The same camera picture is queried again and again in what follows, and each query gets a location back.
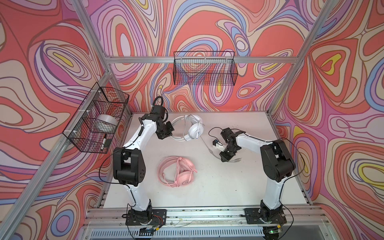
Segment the pink headphones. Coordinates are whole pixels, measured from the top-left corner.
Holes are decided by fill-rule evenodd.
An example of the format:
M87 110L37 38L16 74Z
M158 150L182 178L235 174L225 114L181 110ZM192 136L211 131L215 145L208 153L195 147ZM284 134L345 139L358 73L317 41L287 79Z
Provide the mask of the pink headphones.
M176 166L174 180L167 180L165 170L172 165ZM185 187L194 180L194 174L198 171L193 162L187 158L179 156L169 156L163 159L157 169L157 177L161 184L170 188Z

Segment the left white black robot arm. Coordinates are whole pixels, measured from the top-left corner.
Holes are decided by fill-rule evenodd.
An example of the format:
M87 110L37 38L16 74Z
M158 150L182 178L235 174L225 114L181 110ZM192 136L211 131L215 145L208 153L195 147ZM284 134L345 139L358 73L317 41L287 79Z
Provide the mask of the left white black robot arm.
M134 223L146 225L156 219L152 212L152 203L138 187L146 175L146 165L142 150L153 135L163 140L172 135L174 128L168 121L168 111L164 107L164 98L157 96L150 113L139 118L140 126L132 138L113 152L113 178L130 193L131 202L127 217Z

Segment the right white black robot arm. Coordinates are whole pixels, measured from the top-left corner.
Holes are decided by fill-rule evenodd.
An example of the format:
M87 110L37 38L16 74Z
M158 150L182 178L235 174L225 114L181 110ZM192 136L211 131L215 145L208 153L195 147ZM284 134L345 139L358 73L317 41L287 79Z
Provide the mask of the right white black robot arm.
M265 141L241 130L233 132L230 128L223 129L221 136L227 144L220 152L222 162L229 162L243 148L261 156L263 170L268 177L266 191L258 213L248 218L259 219L265 224L276 222L278 217L284 213L281 195L285 181L296 169L296 164L286 144L281 139Z

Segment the grey tape roll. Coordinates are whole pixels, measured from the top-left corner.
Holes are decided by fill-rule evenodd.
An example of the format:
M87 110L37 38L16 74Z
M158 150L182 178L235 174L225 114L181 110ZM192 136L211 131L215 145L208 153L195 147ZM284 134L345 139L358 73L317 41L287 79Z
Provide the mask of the grey tape roll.
M110 115L101 114L95 120L95 128L101 133L114 133L118 125L118 120Z

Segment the black white marker pen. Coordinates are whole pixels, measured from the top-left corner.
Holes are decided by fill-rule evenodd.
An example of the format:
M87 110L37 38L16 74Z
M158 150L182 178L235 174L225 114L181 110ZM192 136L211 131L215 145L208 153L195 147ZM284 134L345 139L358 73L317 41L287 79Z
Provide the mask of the black white marker pen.
M100 148L101 151L104 150L106 141L107 141L107 134L104 134L104 137L101 143L101 148Z

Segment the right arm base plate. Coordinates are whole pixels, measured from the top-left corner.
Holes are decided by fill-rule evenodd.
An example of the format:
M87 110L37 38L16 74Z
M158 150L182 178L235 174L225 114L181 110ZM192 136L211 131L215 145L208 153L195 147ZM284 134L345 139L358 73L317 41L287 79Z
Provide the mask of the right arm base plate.
M246 208L244 214L247 224L284 225L287 223L283 209L267 210L267 208Z

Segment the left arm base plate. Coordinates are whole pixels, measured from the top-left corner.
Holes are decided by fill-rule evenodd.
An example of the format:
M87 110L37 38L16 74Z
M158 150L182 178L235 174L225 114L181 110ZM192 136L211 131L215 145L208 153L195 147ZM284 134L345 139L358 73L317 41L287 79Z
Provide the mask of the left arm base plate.
M151 211L129 210L126 214L126 226L162 226L166 224L167 210Z

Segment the aluminium front rail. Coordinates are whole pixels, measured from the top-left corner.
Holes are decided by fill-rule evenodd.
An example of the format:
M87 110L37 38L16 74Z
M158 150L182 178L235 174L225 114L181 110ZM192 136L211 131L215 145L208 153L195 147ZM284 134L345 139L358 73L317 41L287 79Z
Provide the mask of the aluminium front rail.
M246 218L242 217L246 206L235 207L196 207L196 208L167 208L166 226L184 224L192 226L241 226ZM86 214L84 226L102 224L118 226L124 224L122 214L125 208L91 209ZM294 226L329 225L331 221L320 206L288 205L284 208L287 224Z

